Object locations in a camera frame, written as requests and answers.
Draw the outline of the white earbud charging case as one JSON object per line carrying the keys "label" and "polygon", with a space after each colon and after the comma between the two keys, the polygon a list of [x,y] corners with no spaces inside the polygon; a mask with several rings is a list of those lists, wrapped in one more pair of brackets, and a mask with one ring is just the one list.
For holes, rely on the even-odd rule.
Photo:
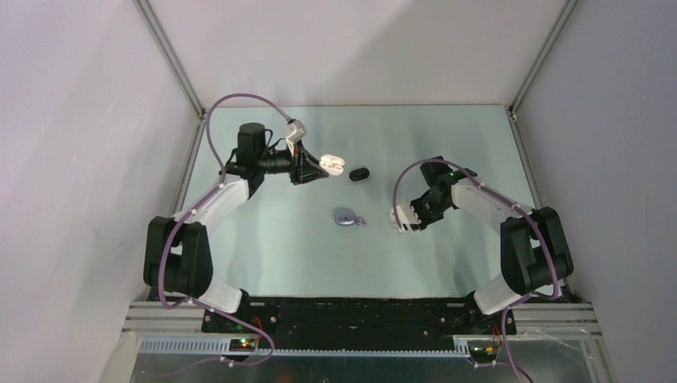
{"label": "white earbud charging case", "polygon": [[346,162],[342,157],[325,154],[319,160],[320,167],[327,172],[329,176],[340,176],[344,172]]}

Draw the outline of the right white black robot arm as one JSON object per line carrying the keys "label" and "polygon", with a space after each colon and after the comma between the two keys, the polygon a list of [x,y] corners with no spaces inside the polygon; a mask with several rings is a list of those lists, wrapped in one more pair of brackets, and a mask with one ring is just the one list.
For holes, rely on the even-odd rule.
{"label": "right white black robot arm", "polygon": [[476,172],[441,156],[416,166],[427,190],[418,198],[392,203],[390,225],[400,233],[423,231],[449,210],[471,213],[499,237],[500,271],[469,295],[465,325],[476,334],[492,328],[496,313],[551,286],[549,299],[560,297],[560,283],[574,271],[568,241],[558,213],[551,207],[520,204],[488,186]]}

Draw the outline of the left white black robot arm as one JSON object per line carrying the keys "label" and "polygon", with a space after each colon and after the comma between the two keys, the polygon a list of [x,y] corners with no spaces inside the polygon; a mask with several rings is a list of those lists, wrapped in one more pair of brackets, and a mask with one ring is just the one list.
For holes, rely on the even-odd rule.
{"label": "left white black robot arm", "polygon": [[211,188],[192,207],[170,217],[157,216],[148,225],[145,284],[223,311],[222,323],[237,333],[249,328],[252,311],[241,303],[244,290],[215,276],[209,229],[247,202],[267,175],[284,173],[292,184],[301,185],[339,176],[345,166],[339,156],[312,156],[301,141],[305,127],[299,120],[288,123],[283,150],[268,143],[267,132],[260,123],[241,125],[237,146]]}

